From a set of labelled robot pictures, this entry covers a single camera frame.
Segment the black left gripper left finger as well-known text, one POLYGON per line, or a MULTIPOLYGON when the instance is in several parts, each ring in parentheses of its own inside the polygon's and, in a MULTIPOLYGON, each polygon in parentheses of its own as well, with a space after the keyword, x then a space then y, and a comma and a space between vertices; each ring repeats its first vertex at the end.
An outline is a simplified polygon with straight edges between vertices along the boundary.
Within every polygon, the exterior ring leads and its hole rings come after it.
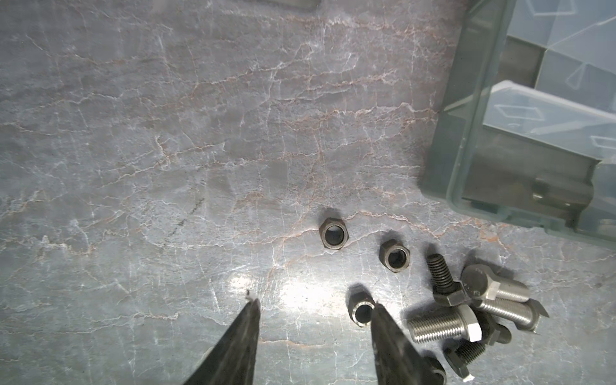
POLYGON ((261 305, 249 290, 246 304, 184 384, 253 384, 261 305))

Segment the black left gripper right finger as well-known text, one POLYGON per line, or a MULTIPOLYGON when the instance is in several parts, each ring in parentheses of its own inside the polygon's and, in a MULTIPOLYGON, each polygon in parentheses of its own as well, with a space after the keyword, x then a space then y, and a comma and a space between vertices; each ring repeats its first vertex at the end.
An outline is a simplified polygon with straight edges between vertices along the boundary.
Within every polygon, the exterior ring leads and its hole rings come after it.
POLYGON ((379 303, 375 303, 372 311, 370 329, 379 385, 442 383, 386 308, 379 303))

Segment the black hex nut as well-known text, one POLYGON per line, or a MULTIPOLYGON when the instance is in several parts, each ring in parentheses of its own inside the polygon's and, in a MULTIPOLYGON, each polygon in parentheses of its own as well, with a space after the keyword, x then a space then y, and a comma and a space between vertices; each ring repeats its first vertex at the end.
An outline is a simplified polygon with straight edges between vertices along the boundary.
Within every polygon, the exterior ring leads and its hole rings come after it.
POLYGON ((358 327, 368 327, 372 322, 372 312, 375 302, 366 291, 352 294, 348 299, 348 312, 351 320, 358 327))
POLYGON ((468 365, 484 354, 485 350, 486 345, 482 343, 463 340, 456 348, 446 348, 444 357, 452 370, 467 383, 474 380, 474 376, 468 370, 468 365))
POLYGON ((324 246, 330 250, 340 250, 348 241, 349 234, 342 219, 327 218, 319 228, 324 246))
POLYGON ((380 246, 380 261, 393 273, 399 273, 408 268, 410 254, 410 250, 396 239, 390 239, 380 246))

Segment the green compartment organizer box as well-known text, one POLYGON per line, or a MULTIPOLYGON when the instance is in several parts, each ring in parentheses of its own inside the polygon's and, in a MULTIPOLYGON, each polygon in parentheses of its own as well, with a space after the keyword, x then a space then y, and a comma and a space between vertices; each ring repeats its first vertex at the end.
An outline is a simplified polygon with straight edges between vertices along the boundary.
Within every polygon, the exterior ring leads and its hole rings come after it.
POLYGON ((614 248, 614 2, 472 1, 420 190, 614 248))

